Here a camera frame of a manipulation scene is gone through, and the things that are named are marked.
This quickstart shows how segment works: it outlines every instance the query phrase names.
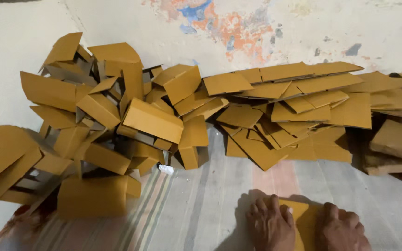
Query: cardboard stack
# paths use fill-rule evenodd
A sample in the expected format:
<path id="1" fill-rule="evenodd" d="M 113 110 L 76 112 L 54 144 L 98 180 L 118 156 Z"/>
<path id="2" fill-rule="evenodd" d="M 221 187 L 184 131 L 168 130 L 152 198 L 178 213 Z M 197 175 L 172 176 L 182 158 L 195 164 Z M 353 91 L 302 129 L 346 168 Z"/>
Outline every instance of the cardboard stack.
<path id="1" fill-rule="evenodd" d="M 353 75 L 363 68 L 350 63 L 202 79 L 198 66 L 143 69 L 127 43 L 89 47 L 91 55 L 81 36 L 59 38 L 41 75 L 20 72 L 44 122 L 39 133 L 0 126 L 0 200 L 34 210 L 61 183 L 61 218 L 124 215 L 157 163 L 208 161 L 208 122 L 224 133 L 226 156 L 267 170 L 283 159 L 351 162 L 345 127 L 371 129 L 372 111 L 402 112 L 401 78 Z"/>

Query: white wall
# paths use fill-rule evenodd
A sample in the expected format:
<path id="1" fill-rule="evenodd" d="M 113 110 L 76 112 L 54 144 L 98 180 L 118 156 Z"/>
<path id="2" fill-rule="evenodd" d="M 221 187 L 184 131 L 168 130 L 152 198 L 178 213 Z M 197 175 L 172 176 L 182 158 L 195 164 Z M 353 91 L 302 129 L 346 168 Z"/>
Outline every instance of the white wall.
<path id="1" fill-rule="evenodd" d="M 402 71 L 402 0 L 65 2 L 90 45 L 126 41 L 145 67 L 196 60 L 201 74 L 209 76 L 255 66 L 328 60 L 356 63 L 367 72 Z M 193 20 L 197 12 L 184 17 L 178 11 L 203 3 L 207 6 L 198 11 L 200 19 L 204 16 L 201 21 Z M 191 28 L 185 30 L 196 30 L 195 34 L 181 30 L 190 21 Z M 234 49 L 227 51 L 231 36 Z M 354 44 L 361 44 L 357 56 L 346 56 Z"/>
<path id="2" fill-rule="evenodd" d="M 0 3 L 0 125 L 40 128 L 42 119 L 29 108 L 19 71 L 38 72 L 57 38 L 75 31 L 58 0 Z M 18 207 L 0 201 L 0 230 Z"/>

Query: human hand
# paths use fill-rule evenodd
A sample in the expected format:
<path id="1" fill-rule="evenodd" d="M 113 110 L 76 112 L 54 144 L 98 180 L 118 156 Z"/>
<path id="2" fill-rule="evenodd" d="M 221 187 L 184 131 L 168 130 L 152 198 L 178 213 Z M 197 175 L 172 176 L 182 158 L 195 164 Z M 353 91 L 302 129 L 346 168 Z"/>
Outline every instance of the human hand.
<path id="1" fill-rule="evenodd" d="M 279 197 L 271 195 L 267 205 L 262 199 L 246 213 L 255 251 L 293 251 L 296 238 L 292 208 L 279 207 Z"/>
<path id="2" fill-rule="evenodd" d="M 339 209 L 335 204 L 324 204 L 324 221 L 319 229 L 319 250 L 371 251 L 364 235 L 364 225 L 354 212 Z"/>

